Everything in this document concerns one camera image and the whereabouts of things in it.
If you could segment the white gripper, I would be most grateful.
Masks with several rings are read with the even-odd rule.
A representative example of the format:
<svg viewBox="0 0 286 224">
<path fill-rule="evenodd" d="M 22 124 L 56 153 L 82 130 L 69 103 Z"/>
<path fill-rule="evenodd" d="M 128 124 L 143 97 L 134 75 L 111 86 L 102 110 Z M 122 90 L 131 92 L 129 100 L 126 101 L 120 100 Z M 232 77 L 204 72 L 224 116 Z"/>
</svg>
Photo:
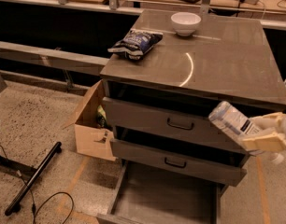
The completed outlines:
<svg viewBox="0 0 286 224">
<path fill-rule="evenodd" d="M 286 115 L 281 112 L 251 117 L 250 120 L 261 129 L 282 129 L 283 133 L 271 132 L 268 134 L 257 133 L 241 138 L 241 143 L 246 150 L 262 150 L 281 152 L 286 149 Z"/>
</svg>

